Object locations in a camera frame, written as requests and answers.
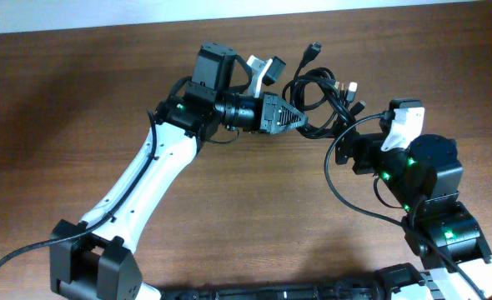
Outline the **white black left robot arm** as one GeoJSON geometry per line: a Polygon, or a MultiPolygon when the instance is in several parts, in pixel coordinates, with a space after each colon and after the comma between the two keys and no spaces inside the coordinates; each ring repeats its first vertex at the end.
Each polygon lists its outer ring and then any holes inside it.
{"type": "Polygon", "coordinates": [[[302,112],[262,89],[285,66],[279,57],[243,59],[225,45],[203,44],[193,74],[150,113],[145,143],[113,188],[79,223],[62,220],[53,229],[62,241],[49,248],[52,291],[66,299],[160,299],[134,258],[149,218],[219,126],[279,134],[305,124],[302,112]]]}

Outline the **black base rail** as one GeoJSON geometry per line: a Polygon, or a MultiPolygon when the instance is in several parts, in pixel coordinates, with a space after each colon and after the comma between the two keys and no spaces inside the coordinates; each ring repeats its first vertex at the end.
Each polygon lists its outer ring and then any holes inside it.
{"type": "Polygon", "coordinates": [[[373,272],[304,284],[164,289],[164,300],[442,299],[428,272],[406,262],[373,272]]]}

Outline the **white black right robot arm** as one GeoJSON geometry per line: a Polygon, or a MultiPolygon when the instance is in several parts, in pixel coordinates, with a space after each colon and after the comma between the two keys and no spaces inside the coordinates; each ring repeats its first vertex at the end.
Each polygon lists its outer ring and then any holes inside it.
{"type": "Polygon", "coordinates": [[[425,134],[383,150],[387,135],[349,129],[324,159],[376,175],[406,214],[397,222],[425,273],[445,299],[492,297],[492,252],[475,217],[459,201],[464,168],[452,139],[425,134]]]}

